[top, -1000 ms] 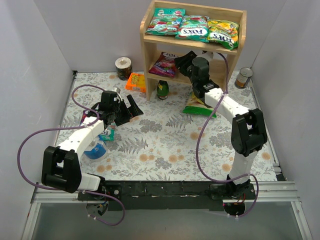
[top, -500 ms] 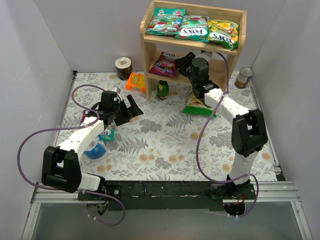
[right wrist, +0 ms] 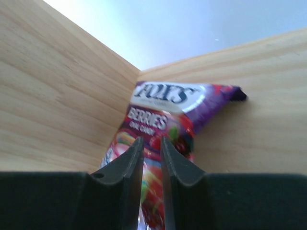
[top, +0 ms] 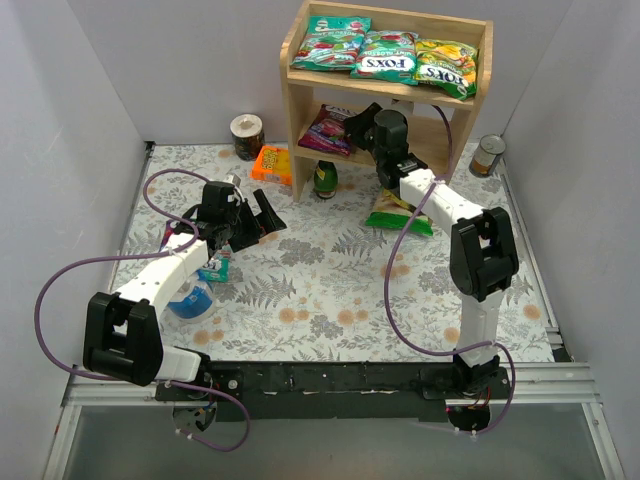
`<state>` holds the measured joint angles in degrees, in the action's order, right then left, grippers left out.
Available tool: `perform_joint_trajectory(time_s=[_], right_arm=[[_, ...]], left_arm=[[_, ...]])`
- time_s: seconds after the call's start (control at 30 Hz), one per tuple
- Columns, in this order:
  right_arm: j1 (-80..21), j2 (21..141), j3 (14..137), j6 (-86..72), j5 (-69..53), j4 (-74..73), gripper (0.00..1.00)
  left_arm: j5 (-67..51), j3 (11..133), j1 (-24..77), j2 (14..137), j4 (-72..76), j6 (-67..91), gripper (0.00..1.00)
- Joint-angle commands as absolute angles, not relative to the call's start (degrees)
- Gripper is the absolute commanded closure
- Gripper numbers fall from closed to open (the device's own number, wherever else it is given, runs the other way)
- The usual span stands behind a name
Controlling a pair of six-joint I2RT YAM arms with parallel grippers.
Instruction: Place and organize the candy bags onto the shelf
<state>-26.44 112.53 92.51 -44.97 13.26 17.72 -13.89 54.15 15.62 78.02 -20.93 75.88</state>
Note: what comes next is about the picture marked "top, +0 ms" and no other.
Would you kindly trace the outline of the teal Fox's candy bag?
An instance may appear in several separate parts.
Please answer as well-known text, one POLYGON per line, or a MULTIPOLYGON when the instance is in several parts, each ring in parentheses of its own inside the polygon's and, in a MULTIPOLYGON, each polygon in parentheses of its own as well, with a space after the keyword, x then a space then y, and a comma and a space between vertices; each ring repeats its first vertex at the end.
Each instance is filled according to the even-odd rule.
POLYGON ((368 17, 311 16, 291 67, 312 71, 351 71, 371 23, 368 17))
POLYGON ((410 31, 379 30, 366 34, 351 78, 417 85, 414 78, 418 35, 410 31))

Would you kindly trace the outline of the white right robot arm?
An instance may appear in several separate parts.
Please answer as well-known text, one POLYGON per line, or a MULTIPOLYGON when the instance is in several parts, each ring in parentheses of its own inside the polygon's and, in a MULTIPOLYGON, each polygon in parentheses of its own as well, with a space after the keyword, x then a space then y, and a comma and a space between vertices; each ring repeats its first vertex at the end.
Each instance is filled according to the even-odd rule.
POLYGON ((461 394, 486 390, 508 352, 497 342, 499 310, 519 259, 505 209, 487 209, 456 193, 409 149, 407 118, 372 103, 344 122, 345 135, 368 152, 381 185, 424 214, 450 240, 449 272, 461 294, 460 336, 452 361, 428 378, 433 388, 461 394))

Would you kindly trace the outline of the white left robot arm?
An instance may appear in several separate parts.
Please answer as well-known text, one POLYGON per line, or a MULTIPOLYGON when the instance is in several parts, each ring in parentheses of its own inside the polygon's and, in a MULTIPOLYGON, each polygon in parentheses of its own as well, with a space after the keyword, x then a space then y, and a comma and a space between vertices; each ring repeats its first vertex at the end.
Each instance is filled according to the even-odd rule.
POLYGON ((88 303, 83 365, 86 369, 147 386, 155 380, 192 382, 201 356, 165 346, 158 318, 179 289, 224 246, 234 252, 286 228, 261 189, 253 192, 255 214, 229 182, 204 185, 201 202, 186 212, 169 236, 162 256, 113 294, 88 303))

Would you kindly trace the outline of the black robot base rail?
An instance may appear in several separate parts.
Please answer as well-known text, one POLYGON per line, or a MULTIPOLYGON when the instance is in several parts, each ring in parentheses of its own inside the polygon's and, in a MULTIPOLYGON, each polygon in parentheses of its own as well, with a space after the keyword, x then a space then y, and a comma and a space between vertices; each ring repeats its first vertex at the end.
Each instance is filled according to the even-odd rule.
POLYGON ((212 421, 413 419, 446 422, 449 400, 471 405, 481 426, 488 404, 511 393, 507 368, 493 359, 483 367, 451 362, 231 362, 206 360, 196 390, 160 385, 158 401, 203 403, 212 421))

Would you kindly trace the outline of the yellow green Fox's candy bag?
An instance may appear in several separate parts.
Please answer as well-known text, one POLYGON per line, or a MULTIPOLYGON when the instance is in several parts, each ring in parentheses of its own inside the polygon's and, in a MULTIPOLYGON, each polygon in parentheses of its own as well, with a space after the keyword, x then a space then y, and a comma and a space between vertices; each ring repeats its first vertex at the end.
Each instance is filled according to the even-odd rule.
POLYGON ((477 92, 477 55, 474 46, 448 40, 418 39, 413 78, 443 89, 456 100, 477 92))

